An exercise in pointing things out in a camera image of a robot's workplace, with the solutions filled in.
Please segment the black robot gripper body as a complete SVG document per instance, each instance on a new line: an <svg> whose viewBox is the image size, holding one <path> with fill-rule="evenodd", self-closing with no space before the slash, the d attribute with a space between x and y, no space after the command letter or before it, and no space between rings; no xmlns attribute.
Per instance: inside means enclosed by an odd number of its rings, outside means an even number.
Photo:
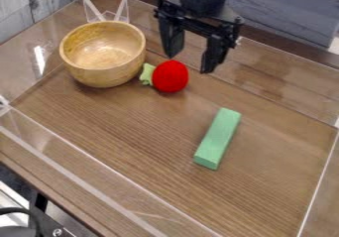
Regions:
<svg viewBox="0 0 339 237"><path fill-rule="evenodd" d="M230 48L237 45L244 17L228 5L228 0L158 0L155 17L169 17L182 23L186 32L205 38L226 36Z"/></svg>

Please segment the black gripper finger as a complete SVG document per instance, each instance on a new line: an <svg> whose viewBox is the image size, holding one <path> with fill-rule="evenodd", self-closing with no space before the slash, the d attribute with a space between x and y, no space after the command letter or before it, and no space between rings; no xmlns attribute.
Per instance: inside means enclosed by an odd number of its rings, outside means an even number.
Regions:
<svg viewBox="0 0 339 237"><path fill-rule="evenodd" d="M217 66L225 62L230 49L230 40L226 36L213 35L208 41L204 53L201 73L212 73Z"/></svg>
<svg viewBox="0 0 339 237"><path fill-rule="evenodd" d="M178 20L161 16L159 30L163 50L167 57L171 59L184 51L185 29Z"/></svg>

